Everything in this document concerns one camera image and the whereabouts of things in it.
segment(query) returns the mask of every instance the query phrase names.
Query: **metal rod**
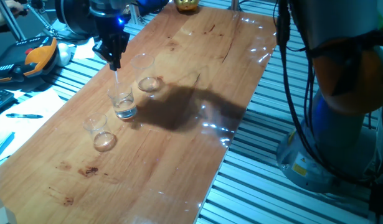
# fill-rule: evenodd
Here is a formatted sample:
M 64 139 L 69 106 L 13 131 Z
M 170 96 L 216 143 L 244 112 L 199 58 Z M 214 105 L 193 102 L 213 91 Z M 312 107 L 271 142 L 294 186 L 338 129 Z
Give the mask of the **metal rod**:
M 239 0 L 231 0 L 231 10 L 238 11 L 239 10 Z
M 12 35 L 18 41 L 26 40 L 24 33 L 22 33 L 21 28 L 18 26 L 16 18 L 12 15 L 10 9 L 7 7 L 7 4 L 4 0 L 0 0 L 0 13 L 2 14 L 4 20 L 6 21 L 7 26 L 9 27 Z
M 47 21 L 47 19 L 45 19 L 43 16 L 41 16 L 31 5 L 27 5 L 27 7 L 31 13 L 33 13 L 33 15 L 36 16 L 36 18 L 38 18 L 38 20 L 41 21 L 41 23 L 43 24 L 43 26 L 48 30 L 52 30 L 52 26 L 50 25 L 50 23 Z
M 140 16 L 139 7 L 135 6 L 134 4 L 131 4 L 129 6 L 129 10 L 130 10 L 130 16 L 131 16 L 130 20 L 132 21 L 132 23 L 136 25 L 142 25 L 142 23 L 138 19 Z

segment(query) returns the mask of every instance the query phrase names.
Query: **orange object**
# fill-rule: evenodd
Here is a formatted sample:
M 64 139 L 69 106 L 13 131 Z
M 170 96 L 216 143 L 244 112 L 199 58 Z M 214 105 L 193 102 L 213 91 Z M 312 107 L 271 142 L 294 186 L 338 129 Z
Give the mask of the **orange object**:
M 323 46 L 343 40 L 333 40 Z M 355 89 L 339 96 L 332 96 L 332 93 L 344 67 L 327 56 L 314 58 L 313 65 L 324 99 L 338 113 L 366 114 L 383 105 L 383 65 L 374 49 L 362 52 Z
M 25 64 L 36 63 L 35 69 L 32 71 L 24 73 L 25 76 L 32 75 L 41 71 L 52 58 L 55 50 L 57 48 L 57 40 L 53 38 L 52 44 L 49 46 L 38 47 L 27 55 L 25 59 Z

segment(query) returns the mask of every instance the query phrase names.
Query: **yellow object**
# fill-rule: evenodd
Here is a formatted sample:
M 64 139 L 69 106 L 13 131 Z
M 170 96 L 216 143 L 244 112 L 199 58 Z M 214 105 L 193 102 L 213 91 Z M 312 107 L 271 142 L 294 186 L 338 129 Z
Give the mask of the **yellow object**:
M 295 132 L 296 132 L 296 130 L 293 130 L 293 132 L 291 132 L 291 134 L 290 134 L 290 137 L 288 137 L 288 145 L 291 144 L 291 142 L 293 140 L 293 136 L 295 135 Z
M 174 0 L 174 3 L 179 11 L 195 11 L 199 0 Z
M 303 177 L 306 176 L 306 169 L 303 168 L 302 166 L 299 166 L 298 164 L 294 164 L 292 169 L 302 175 Z

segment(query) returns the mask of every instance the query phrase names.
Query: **empty glass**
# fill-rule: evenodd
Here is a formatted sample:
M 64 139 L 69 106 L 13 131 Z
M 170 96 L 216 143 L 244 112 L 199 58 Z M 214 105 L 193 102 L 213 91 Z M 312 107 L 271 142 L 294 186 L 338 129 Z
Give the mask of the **empty glass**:
M 115 135 L 112 134 L 108 127 L 105 114 L 91 114 L 83 122 L 83 127 L 90 133 L 94 148 L 97 151 L 109 151 L 115 146 Z
M 141 91 L 152 92 L 159 88 L 159 82 L 155 75 L 154 57 L 148 54 L 140 54 L 131 60 L 135 71 L 136 83 Z
M 130 119 L 137 113 L 132 89 L 124 83 L 117 83 L 108 90 L 115 114 L 120 119 Z

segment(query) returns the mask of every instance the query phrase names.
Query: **wooden tabletop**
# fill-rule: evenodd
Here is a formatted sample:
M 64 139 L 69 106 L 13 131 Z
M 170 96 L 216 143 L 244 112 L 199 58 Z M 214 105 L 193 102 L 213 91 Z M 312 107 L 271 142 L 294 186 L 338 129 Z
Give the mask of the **wooden tabletop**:
M 136 118 L 116 118 L 106 66 L 0 166 L 18 223 L 192 223 L 275 46 L 271 17 L 168 4 L 128 45 L 156 58 L 162 89 L 134 88 Z M 118 142 L 94 150 L 82 121 L 104 113 Z

